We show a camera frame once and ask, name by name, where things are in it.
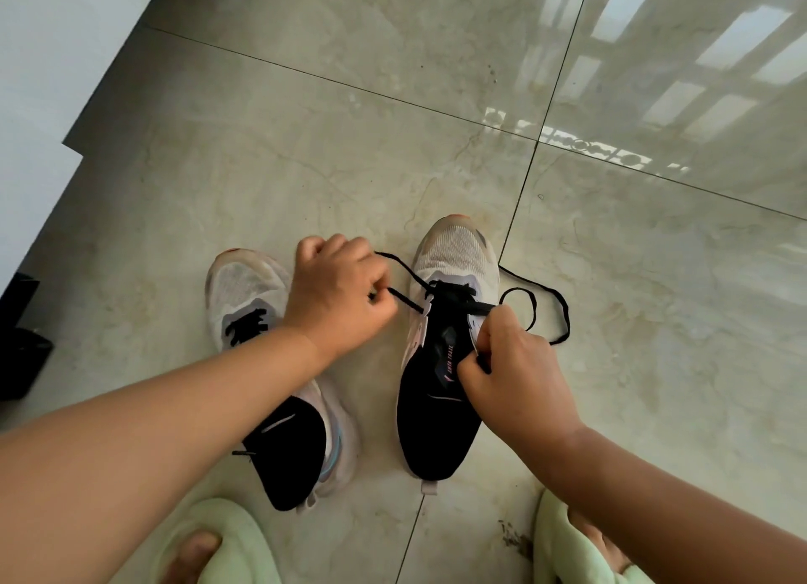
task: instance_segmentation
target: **shoelace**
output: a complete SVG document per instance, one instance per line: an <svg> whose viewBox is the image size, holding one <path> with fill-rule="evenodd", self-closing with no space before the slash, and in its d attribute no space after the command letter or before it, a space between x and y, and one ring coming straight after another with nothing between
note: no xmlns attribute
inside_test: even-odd
<svg viewBox="0 0 807 584"><path fill-rule="evenodd" d="M423 287L423 289L425 290L425 292L427 294L432 295L432 296L436 296L436 297L447 297L449 300L453 300L454 304L464 314L471 314L471 315L474 315L474 316L487 316L488 314L490 314L491 310L495 308L495 305L493 305L493 304L486 304L486 303L482 303L480 301L459 301L456 298L451 297L450 291L447 291L447 290L443 289L440 286L440 284L441 284L440 282L438 282L438 281L433 281L432 283L426 282L420 276L418 276L418 274L416 274L409 267L409 265L404 263L401 259L396 257L394 254L391 254L391 253L388 253L388 252L376 252L376 254L378 254L381 257L391 259L392 261L395 261L396 263L398 263L401 267L403 267L403 269L405 269L407 272L409 272L409 275L412 277L412 279L415 282L417 282L421 287ZM534 280L527 280L523 276L520 276L519 274L517 274L515 272L511 272L506 267L502 267L502 266L499 265L499 270L501 270L505 274L511 275L513 278L515 278L517 280L521 280L522 282L532 284L533 286L539 287L540 289L546 291L547 293L551 293L552 295L554 295L555 299L558 300L558 303L560 304L561 311L563 313L563 322L566 323L566 331L559 338L553 339L550 342L550 344L552 346L554 346L555 344L563 344L564 342L566 342L566 340L569 339L569 335L571 333L571 323L569 322L569 304L566 303L566 299L564 299L563 295L560 294L560 291L557 291L556 289L551 288L551 287L547 287L547 286L545 286L545 285L543 285L541 283L535 282ZM476 294L476 291L470 286L466 285L466 286L461 287L461 288L467 288L471 295ZM410 308L415 310L418 314L423 314L423 308L421 306L419 306L418 304L416 304L411 299L409 299L409 297L407 297L406 295L400 293L399 291L397 291L396 289L394 289L392 287L390 287L388 289L388 291L390 293L392 293L394 296L396 296L402 303L407 304ZM504 293L502 293L501 297L499 298L499 305L504 303L504 298L507 297L507 295L509 295L513 291L523 291L524 293L527 293L527 295L530 296L530 302L533 304L533 321L530 322L530 326L527 327L527 330L529 331L530 329L532 329L535 326L536 320L538 320L538 312L537 312L537 310L538 310L538 299L535 297L535 293L530 291L528 288L512 287L512 288L507 289Z"/></svg>
<svg viewBox="0 0 807 584"><path fill-rule="evenodd" d="M261 333L269 330L269 325L264 322L264 316L267 310L254 309L249 314L245 314L241 318L231 322L224 330L224 334L230 337L230 346L235 347L238 344L243 344L248 340L257 337Z"/></svg>

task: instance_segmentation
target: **forearm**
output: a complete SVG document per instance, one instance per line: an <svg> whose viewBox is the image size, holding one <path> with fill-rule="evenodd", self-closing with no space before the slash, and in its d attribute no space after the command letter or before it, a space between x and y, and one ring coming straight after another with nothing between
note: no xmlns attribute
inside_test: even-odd
<svg viewBox="0 0 807 584"><path fill-rule="evenodd" d="M807 543L585 429L550 463L526 464L657 584L802 582Z"/></svg>
<svg viewBox="0 0 807 584"><path fill-rule="evenodd" d="M287 330L0 437L7 581L106 581L218 458L319 372Z"/></svg>

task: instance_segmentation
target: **tile floor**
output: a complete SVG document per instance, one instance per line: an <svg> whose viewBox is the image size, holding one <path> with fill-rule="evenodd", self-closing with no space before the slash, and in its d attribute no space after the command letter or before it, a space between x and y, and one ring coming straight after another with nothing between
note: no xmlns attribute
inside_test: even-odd
<svg viewBox="0 0 807 584"><path fill-rule="evenodd" d="M224 248L290 264L341 231L406 258L458 211L566 295L591 425L807 536L806 3L154 0L68 138L84 162L24 264L57 348L3 426L211 354ZM499 439L436 497L399 464L405 329L331 370L365 444L343 495L279 514L226 457L183 505L241 502L290 584L529 581L540 485Z"/></svg>

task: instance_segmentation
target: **white sneaker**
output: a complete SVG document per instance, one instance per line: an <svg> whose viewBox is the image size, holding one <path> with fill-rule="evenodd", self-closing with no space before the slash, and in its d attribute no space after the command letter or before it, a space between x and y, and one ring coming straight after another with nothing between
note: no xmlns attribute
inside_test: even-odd
<svg viewBox="0 0 807 584"><path fill-rule="evenodd" d="M207 319L219 352L279 324L291 278L268 255L242 248L223 252L205 282ZM353 477L358 427L329 381L319 378L290 396L244 439L243 452L278 510L313 507L318 496Z"/></svg>
<svg viewBox="0 0 807 584"><path fill-rule="evenodd" d="M479 430L457 364L475 350L479 328L497 303L499 267L496 252L469 217L452 214L426 233L412 269L432 292L415 280L409 289L424 310L412 313L396 426L411 472L438 481L454 474Z"/></svg>

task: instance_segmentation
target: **green slipper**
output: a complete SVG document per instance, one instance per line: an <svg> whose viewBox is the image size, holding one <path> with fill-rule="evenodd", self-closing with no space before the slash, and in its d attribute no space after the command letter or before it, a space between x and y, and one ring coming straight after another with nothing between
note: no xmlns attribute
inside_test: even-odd
<svg viewBox="0 0 807 584"><path fill-rule="evenodd" d="M159 584L179 544L199 529L218 533L221 546L198 584L281 584L272 551L254 518L237 503L219 498L195 504L168 534L152 565L150 582Z"/></svg>
<svg viewBox="0 0 807 584"><path fill-rule="evenodd" d="M535 584L653 584L636 565L614 573L591 541L569 522L569 506L544 490L535 518Z"/></svg>

